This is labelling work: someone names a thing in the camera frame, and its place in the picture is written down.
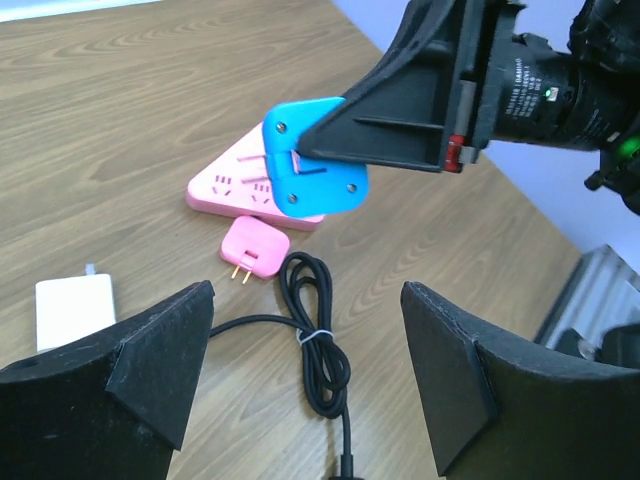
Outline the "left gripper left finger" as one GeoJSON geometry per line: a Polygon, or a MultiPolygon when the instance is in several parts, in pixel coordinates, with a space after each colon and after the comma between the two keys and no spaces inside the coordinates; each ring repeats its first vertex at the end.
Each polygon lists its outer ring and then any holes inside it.
{"type": "Polygon", "coordinates": [[[214,315],[210,281],[1,371],[4,479],[164,479],[214,315]]]}

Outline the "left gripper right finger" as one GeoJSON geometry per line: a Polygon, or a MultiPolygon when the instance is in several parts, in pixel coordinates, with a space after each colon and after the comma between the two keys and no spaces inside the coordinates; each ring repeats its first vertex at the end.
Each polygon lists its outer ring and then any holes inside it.
{"type": "Polygon", "coordinates": [[[637,370],[547,349],[418,282],[401,309],[440,477],[638,477],[637,370]]]}

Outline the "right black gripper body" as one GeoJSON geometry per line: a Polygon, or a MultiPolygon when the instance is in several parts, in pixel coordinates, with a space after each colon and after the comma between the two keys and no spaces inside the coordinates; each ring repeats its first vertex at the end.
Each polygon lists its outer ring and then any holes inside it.
{"type": "Polygon", "coordinates": [[[473,163],[492,140],[630,156],[639,135],[639,70],[624,36],[639,4],[588,1],[561,53],[532,33],[517,34],[520,1],[466,1],[461,96],[452,162],[473,163]]]}

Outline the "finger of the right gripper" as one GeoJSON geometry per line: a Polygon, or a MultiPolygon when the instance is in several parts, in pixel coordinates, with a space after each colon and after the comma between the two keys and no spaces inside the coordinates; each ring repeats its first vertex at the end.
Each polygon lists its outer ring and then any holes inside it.
{"type": "Polygon", "coordinates": [[[411,1],[382,58],[347,100],[457,100],[461,96],[466,1],[411,1]]]}
{"type": "Polygon", "coordinates": [[[301,134],[305,157],[439,172],[452,68],[408,64],[387,78],[376,67],[344,94],[345,101],[301,134]]]}

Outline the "blue plug adapter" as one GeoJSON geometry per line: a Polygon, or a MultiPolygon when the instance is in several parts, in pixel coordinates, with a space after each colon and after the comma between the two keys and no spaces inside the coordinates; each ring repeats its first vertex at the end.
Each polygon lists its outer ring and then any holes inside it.
{"type": "Polygon", "coordinates": [[[278,209],[292,218],[354,210],[369,192],[363,164],[313,159],[298,146],[302,134],[344,102],[325,97],[281,103],[262,123],[265,165],[278,209]]]}

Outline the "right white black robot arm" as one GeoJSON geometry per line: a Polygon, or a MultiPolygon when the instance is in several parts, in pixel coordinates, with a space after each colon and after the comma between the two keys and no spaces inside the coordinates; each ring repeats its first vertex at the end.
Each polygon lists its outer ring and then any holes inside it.
{"type": "Polygon", "coordinates": [[[589,190],[639,208],[639,5],[587,1],[566,52],[516,33],[520,1],[412,1],[375,67],[298,152],[460,172],[493,140],[596,151],[589,190]]]}

